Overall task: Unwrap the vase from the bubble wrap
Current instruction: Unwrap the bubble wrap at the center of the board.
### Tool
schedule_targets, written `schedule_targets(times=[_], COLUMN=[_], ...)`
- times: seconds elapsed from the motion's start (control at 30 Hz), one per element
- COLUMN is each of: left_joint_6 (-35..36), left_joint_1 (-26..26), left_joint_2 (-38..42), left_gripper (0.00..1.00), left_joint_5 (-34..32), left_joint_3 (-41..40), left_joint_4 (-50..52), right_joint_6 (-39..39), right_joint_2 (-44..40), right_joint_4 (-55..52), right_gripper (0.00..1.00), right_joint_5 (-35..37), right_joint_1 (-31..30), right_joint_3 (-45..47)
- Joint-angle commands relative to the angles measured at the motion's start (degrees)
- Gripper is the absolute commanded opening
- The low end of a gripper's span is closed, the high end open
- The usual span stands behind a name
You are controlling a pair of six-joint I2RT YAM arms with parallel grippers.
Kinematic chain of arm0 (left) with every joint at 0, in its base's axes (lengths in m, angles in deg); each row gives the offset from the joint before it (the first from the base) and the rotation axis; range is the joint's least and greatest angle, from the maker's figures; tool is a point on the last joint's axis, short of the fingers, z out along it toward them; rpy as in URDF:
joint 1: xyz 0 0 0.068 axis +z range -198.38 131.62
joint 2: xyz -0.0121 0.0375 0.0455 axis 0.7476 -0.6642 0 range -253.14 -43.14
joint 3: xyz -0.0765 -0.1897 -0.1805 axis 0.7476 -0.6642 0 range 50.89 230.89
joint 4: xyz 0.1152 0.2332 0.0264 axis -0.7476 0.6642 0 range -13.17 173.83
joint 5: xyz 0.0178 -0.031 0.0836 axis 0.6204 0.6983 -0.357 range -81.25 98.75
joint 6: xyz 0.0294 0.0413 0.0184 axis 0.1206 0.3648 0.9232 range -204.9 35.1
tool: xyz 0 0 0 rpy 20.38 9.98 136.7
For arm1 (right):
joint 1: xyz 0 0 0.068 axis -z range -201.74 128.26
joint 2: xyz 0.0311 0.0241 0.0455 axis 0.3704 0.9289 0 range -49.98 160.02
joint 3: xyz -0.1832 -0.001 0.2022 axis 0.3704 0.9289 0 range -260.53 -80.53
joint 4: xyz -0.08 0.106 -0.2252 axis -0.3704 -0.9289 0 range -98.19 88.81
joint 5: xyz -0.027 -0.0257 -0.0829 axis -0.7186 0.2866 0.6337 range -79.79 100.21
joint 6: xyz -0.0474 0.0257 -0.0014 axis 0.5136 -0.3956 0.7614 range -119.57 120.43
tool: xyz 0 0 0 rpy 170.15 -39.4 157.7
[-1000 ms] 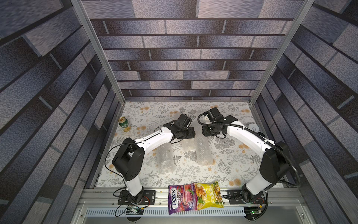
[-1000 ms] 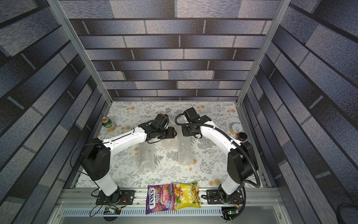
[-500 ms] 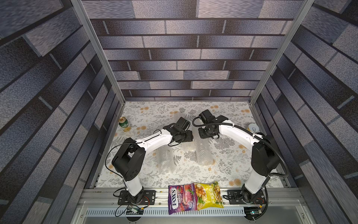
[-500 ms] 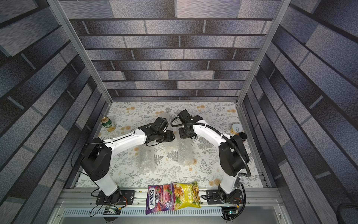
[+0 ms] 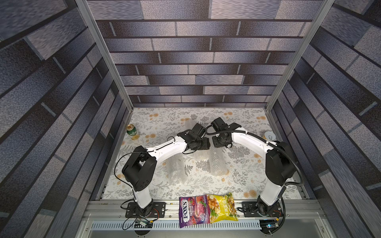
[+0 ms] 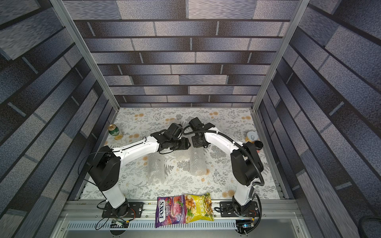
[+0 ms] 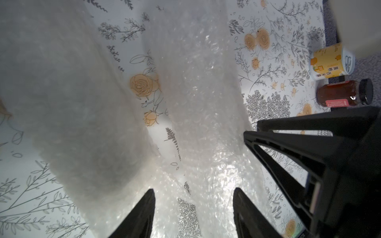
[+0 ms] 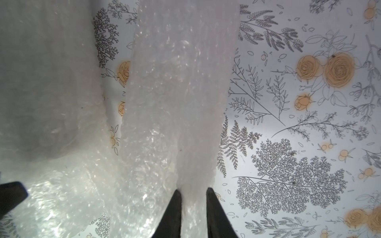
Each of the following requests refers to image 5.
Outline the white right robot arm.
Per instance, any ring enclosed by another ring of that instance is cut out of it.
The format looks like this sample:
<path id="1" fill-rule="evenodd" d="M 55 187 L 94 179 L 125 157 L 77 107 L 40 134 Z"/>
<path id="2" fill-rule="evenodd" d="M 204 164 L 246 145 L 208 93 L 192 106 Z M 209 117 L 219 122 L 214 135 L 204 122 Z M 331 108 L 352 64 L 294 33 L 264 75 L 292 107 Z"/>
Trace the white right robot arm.
<path id="1" fill-rule="evenodd" d="M 212 136 L 216 148 L 227 147 L 233 143 L 240 144 L 254 151 L 266 160 L 265 174 L 267 182 L 257 199 L 257 206 L 269 210 L 282 197 L 289 185 L 303 186 L 298 160 L 291 156 L 290 147 L 285 142 L 268 141 L 243 129 L 239 124 L 226 124 L 221 118 L 211 123 L 215 130 L 207 133 Z"/>

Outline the clear bubble wrap sheet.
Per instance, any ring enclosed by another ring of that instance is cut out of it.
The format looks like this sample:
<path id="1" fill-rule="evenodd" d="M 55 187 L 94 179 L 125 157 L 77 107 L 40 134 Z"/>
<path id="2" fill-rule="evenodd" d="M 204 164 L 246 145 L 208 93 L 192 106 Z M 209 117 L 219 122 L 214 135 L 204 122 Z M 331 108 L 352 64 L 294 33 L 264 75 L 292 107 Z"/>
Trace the clear bubble wrap sheet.
<path id="1" fill-rule="evenodd" d="M 209 150 L 191 150 L 196 168 L 199 171 L 208 172 L 213 176 L 226 175 L 228 173 L 228 168 L 225 162 L 223 149 L 214 147 L 212 136 L 205 135 L 205 137 L 209 138 Z"/>

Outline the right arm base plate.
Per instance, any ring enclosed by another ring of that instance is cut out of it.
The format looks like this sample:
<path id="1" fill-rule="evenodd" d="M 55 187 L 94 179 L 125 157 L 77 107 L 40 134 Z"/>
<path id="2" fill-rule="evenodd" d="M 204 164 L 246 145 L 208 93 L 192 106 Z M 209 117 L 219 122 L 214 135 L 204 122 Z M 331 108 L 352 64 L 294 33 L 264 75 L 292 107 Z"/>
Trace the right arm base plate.
<path id="1" fill-rule="evenodd" d="M 263 202 L 246 201 L 242 202 L 242 206 L 237 207 L 237 210 L 242 212 L 244 217 L 280 218 L 284 215 L 279 202 L 276 202 L 272 206 L 267 206 Z"/>

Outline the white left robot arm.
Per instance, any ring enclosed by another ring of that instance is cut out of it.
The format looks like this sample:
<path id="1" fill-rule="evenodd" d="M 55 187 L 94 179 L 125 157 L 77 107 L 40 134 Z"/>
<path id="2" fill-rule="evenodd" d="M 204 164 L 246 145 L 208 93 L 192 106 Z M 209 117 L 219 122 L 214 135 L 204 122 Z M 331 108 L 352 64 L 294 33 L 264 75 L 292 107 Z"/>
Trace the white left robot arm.
<path id="1" fill-rule="evenodd" d="M 165 143 L 152 148 L 139 146 L 131 153 L 125 163 L 122 173 L 127 182 L 132 186 L 134 202 L 141 213 L 150 212 L 153 207 L 153 199 L 149 192 L 156 166 L 172 156 L 183 154 L 186 151 L 208 150 L 210 142 L 206 135 L 207 128 L 200 124 Z"/>

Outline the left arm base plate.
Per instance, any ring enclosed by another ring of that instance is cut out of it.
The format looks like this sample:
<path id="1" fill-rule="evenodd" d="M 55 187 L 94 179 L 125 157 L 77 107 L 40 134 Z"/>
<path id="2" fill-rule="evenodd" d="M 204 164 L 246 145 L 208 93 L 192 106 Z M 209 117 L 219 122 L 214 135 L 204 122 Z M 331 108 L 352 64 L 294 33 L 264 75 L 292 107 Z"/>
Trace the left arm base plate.
<path id="1" fill-rule="evenodd" d="M 164 218 L 166 202 L 151 202 L 146 208 L 140 208 L 136 202 L 129 202 L 125 208 L 126 218 Z"/>

